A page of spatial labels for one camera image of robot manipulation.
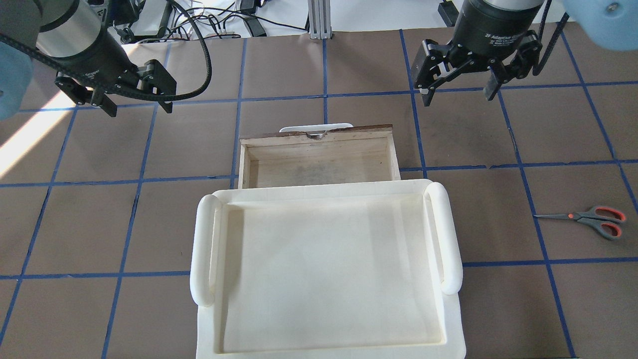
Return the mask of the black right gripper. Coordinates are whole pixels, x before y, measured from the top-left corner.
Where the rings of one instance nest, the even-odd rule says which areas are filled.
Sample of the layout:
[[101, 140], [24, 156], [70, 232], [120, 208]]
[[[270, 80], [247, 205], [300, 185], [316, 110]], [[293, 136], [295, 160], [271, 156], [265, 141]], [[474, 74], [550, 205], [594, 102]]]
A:
[[420, 90], [423, 105], [429, 107], [437, 89], [467, 73], [490, 71], [483, 88], [486, 100], [492, 101], [501, 87], [512, 79], [524, 79], [539, 63], [542, 44], [533, 30], [515, 36], [512, 44], [479, 54], [465, 44], [449, 41], [439, 44], [424, 39], [411, 67], [412, 88]]

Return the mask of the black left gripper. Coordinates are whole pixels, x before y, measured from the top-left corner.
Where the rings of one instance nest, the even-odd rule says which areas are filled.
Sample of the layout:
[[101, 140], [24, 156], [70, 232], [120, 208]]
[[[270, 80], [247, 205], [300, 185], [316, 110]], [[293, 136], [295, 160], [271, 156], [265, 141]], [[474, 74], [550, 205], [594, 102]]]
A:
[[[114, 85], [120, 90], [140, 90], [145, 95], [169, 95], [160, 96], [157, 104], [167, 114], [173, 113], [172, 95], [175, 95], [177, 82], [155, 59], [141, 67], [133, 64], [125, 55], [95, 55], [74, 61], [59, 58], [57, 61], [62, 66], [106, 86]], [[90, 104], [102, 109], [109, 117], [117, 116], [118, 106], [107, 96], [107, 91], [83, 83], [77, 77], [73, 78], [62, 71], [57, 72], [55, 83], [75, 103]]]

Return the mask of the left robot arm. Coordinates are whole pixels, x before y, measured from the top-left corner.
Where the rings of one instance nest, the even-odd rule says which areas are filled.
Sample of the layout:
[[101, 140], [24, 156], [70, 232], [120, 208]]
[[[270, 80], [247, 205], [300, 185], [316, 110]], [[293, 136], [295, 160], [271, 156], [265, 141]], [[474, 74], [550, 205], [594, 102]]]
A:
[[155, 59], [134, 64], [85, 0], [1, 2], [1, 118], [13, 116], [43, 55], [56, 71], [55, 85], [75, 104], [89, 104], [111, 117], [110, 93], [155, 101], [166, 112], [177, 82]]

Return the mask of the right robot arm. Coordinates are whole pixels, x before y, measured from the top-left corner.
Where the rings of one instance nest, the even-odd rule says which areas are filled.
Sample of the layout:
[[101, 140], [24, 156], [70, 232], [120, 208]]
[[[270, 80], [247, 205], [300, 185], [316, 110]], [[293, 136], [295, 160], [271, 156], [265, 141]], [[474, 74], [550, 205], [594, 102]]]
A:
[[424, 39], [412, 63], [413, 89], [429, 106], [436, 90], [467, 73], [490, 72], [483, 89], [492, 100], [503, 84], [538, 75], [568, 20], [574, 19], [599, 47], [637, 49], [635, 0], [565, 0], [564, 14], [546, 47], [542, 45], [549, 0], [466, 0], [451, 41]]

